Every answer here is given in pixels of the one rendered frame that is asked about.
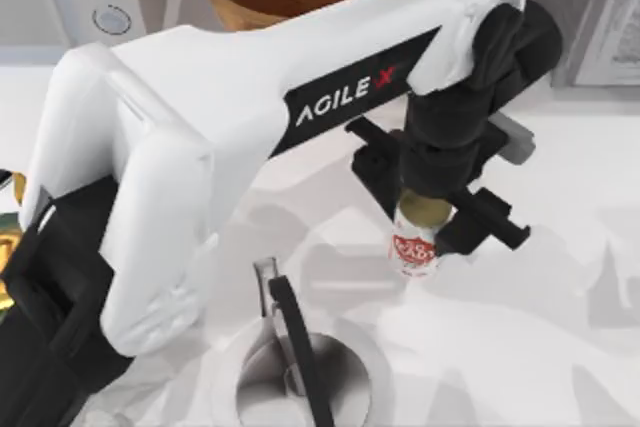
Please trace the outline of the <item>small round microwave knob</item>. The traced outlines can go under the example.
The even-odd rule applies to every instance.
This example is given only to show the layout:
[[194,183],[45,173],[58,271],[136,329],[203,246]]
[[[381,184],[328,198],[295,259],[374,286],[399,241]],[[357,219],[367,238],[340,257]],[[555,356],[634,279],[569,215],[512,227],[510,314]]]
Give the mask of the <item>small round microwave knob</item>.
[[126,34],[132,25],[130,15],[122,8],[114,5],[96,8],[92,12],[92,21],[94,26],[101,32],[112,36]]

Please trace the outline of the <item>red and white can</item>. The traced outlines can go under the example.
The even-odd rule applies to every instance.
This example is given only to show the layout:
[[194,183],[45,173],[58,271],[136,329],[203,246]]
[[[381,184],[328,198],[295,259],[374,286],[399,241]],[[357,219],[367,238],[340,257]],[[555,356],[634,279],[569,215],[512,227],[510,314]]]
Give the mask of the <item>red and white can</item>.
[[408,278],[436,273],[436,235],[452,215],[452,206],[441,199],[401,191],[394,211],[389,259],[393,269]]

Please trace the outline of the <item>grey framed panel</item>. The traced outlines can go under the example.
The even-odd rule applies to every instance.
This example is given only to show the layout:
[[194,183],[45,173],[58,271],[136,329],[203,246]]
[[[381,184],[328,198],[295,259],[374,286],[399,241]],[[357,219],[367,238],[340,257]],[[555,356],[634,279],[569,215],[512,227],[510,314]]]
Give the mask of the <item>grey framed panel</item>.
[[591,0],[581,40],[576,84],[640,87],[640,0]]

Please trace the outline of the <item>gold trophy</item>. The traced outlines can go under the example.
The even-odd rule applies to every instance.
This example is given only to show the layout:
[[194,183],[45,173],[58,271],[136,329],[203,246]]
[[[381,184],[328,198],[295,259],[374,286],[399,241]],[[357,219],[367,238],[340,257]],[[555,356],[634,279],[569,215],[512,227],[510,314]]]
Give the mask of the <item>gold trophy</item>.
[[[0,169],[0,193],[11,189],[11,196],[18,207],[22,206],[26,188],[26,177],[19,172]],[[16,250],[22,237],[22,229],[18,222],[18,211],[0,212],[0,274],[5,270],[8,261]],[[7,287],[0,279],[0,316],[14,305]]]

